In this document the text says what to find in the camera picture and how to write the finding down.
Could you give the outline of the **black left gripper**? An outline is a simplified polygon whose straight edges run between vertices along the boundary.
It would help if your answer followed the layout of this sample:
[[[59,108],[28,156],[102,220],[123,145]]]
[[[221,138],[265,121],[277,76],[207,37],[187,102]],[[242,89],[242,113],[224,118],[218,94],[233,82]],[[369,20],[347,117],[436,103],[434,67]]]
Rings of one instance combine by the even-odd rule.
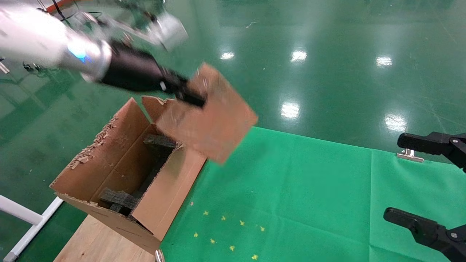
[[[100,83],[133,92],[161,91],[198,108],[205,105],[205,98],[188,87],[186,78],[160,66],[150,53],[116,40],[110,48],[110,63]]]

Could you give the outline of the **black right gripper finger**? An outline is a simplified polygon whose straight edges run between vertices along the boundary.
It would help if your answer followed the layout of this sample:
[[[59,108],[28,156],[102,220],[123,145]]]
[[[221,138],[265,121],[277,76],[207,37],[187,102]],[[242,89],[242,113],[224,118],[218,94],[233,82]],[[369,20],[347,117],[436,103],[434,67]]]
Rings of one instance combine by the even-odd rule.
[[[456,135],[431,132],[427,136],[402,133],[397,140],[400,148],[431,155],[443,155],[466,172],[466,133]]]
[[[438,222],[388,207],[383,219],[408,229],[415,242],[441,252],[451,262],[466,261],[466,226],[447,229]]]

